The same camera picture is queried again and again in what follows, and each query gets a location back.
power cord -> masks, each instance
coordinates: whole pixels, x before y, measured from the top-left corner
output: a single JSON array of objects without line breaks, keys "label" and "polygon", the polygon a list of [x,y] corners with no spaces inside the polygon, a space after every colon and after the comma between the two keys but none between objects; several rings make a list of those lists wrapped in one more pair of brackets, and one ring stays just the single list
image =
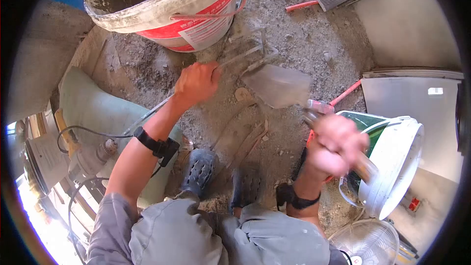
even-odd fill
[{"label": "power cord", "polygon": [[75,196],[79,192],[80,188],[82,188],[82,186],[84,186],[86,183],[91,182],[91,181],[95,181],[95,180],[109,180],[109,178],[95,177],[95,178],[85,179],[81,184],[79,184],[79,186],[75,189],[75,191],[72,192],[72,195],[70,197],[69,207],[68,207],[70,238],[72,239],[72,244],[74,245],[75,252],[77,253],[77,256],[79,256],[79,259],[80,259],[80,261],[82,262],[83,265],[87,265],[87,264],[85,263],[85,261],[83,261],[82,256],[80,256],[79,249],[77,248],[77,240],[75,239],[74,232],[72,231],[72,222],[70,221],[70,214],[72,212],[72,202],[74,202]]},{"label": "power cord", "polygon": [[93,134],[96,134],[96,135],[101,135],[101,136],[104,136],[104,137],[108,137],[108,138],[130,138],[130,137],[133,137],[132,134],[127,134],[127,135],[114,135],[114,134],[108,134],[108,133],[101,133],[101,132],[97,132],[97,131],[94,131],[94,130],[91,130],[89,128],[86,128],[84,126],[79,126],[79,125],[74,125],[74,126],[69,126],[69,127],[66,127],[64,129],[62,129],[61,132],[59,132],[59,135],[57,136],[57,147],[59,148],[59,150],[64,153],[64,154],[69,154],[69,151],[68,150],[64,150],[63,148],[60,147],[60,144],[59,144],[59,140],[60,138],[62,137],[62,134],[66,131],[69,131],[70,129],[82,129],[82,130],[86,130],[88,132],[91,132]]},{"label": "power cord", "polygon": [[[64,150],[63,148],[60,147],[60,144],[59,144],[59,140],[60,138],[62,137],[62,134],[66,131],[69,131],[70,129],[82,129],[82,130],[86,130],[88,132],[91,132],[93,134],[97,134],[97,135],[101,135],[101,136],[104,136],[104,137],[109,137],[109,138],[130,138],[130,137],[133,137],[132,134],[127,134],[127,135],[113,135],[113,134],[107,134],[107,133],[101,133],[101,132],[97,132],[97,131],[94,131],[94,130],[91,130],[89,128],[86,128],[84,126],[79,126],[79,125],[74,125],[74,126],[69,126],[69,127],[66,127],[64,128],[61,132],[59,132],[59,135],[57,136],[57,147],[59,148],[59,150],[64,153],[64,154],[68,154],[69,152],[67,150]],[[151,178],[154,177],[155,174],[157,174],[157,172],[159,172],[159,170],[162,168],[162,165],[160,165],[157,170],[152,174]],[[72,213],[72,203],[74,202],[74,199],[75,197],[77,196],[77,193],[79,192],[80,188],[82,188],[86,183],[88,182],[92,182],[92,181],[96,181],[96,180],[109,180],[109,178],[107,177],[95,177],[95,178],[89,178],[89,179],[85,179],[82,183],[79,184],[79,186],[77,186],[77,188],[75,189],[74,192],[72,192],[71,194],[71,197],[70,197],[70,202],[69,202],[69,206],[68,206],[68,217],[69,217],[69,234],[70,234],[70,238],[72,240],[72,244],[74,245],[74,249],[75,249],[75,252],[77,253],[77,256],[79,256],[79,259],[80,261],[82,262],[83,265],[87,265],[82,257],[80,256],[80,252],[77,248],[77,239],[76,239],[76,236],[74,234],[74,232],[72,231],[72,222],[71,222],[71,218],[70,218],[70,214]]]},{"label": "power cord", "polygon": [[352,263],[352,259],[350,259],[350,256],[347,254],[347,252],[345,252],[345,251],[342,251],[342,250],[339,250],[339,251],[340,251],[340,252],[342,252],[342,253],[343,253],[345,256],[347,256],[347,259],[349,260],[349,262],[350,262],[350,265],[353,265],[353,263]]}]

electric fan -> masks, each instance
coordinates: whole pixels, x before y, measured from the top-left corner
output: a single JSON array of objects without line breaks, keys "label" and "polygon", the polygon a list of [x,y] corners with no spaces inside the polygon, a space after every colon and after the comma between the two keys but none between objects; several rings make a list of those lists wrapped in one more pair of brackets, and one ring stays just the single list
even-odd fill
[{"label": "electric fan", "polygon": [[350,256],[352,265],[393,265],[399,251],[396,229],[388,222],[376,219],[344,226],[329,241]]}]

orange pipe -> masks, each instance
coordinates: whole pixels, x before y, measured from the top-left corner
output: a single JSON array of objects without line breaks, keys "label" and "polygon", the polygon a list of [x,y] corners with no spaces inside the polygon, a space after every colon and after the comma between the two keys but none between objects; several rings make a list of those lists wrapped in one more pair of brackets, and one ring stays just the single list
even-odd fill
[{"label": "orange pipe", "polygon": [[313,1],[308,1],[308,2],[304,2],[304,3],[299,3],[299,4],[296,4],[296,5],[286,7],[286,11],[291,12],[295,9],[303,8],[303,7],[311,6],[311,5],[315,5],[315,4],[319,4],[319,2],[317,0],[313,0]]},{"label": "orange pipe", "polygon": [[335,106],[339,101],[341,101],[344,97],[349,95],[353,90],[355,90],[358,86],[360,86],[361,80],[358,80],[353,84],[349,89],[345,90],[344,93],[340,94],[339,97],[335,98],[333,101],[331,101],[329,104],[331,106]]}]

gray pants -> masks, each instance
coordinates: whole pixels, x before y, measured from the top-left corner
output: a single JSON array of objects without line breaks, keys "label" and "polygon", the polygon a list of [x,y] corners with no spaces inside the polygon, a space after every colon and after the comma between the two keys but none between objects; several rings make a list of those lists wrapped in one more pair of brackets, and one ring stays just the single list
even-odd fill
[{"label": "gray pants", "polygon": [[191,193],[145,209],[132,227],[135,265],[327,265],[329,243],[307,221],[256,204],[240,219],[198,210]]}]

dirty floor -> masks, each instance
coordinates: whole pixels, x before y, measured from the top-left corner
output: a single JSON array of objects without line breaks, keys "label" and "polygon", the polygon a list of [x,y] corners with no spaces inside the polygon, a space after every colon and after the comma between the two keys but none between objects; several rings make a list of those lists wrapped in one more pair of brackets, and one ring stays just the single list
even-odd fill
[{"label": "dirty floor", "polygon": [[[311,75],[310,98],[329,102],[374,67],[373,53],[353,7],[326,13],[317,5],[292,13],[285,11],[286,6],[305,1],[309,0],[248,0],[227,35],[196,53],[175,53],[135,34],[110,33],[92,79],[114,96],[152,108],[171,94],[182,68],[193,62],[223,62],[234,54],[229,38],[265,27],[268,43],[279,50],[271,63]],[[236,90],[244,87],[239,73],[256,57],[224,68],[215,96],[190,109],[178,122],[196,148],[209,149],[221,135],[214,146],[221,164],[210,195],[202,203],[207,210],[227,211],[230,175],[239,164],[260,166],[263,185],[259,201],[275,209],[274,186],[290,180],[306,144],[309,129],[301,123],[299,106],[272,109],[250,90],[253,100],[236,98]],[[361,89],[336,106],[337,111],[343,109],[365,112]],[[250,152],[254,139],[265,131],[265,121],[268,132]],[[174,166],[166,188],[168,196],[177,194],[183,168],[183,164]],[[359,213],[360,209],[340,196],[337,180],[324,187],[319,216],[327,236]]]}]

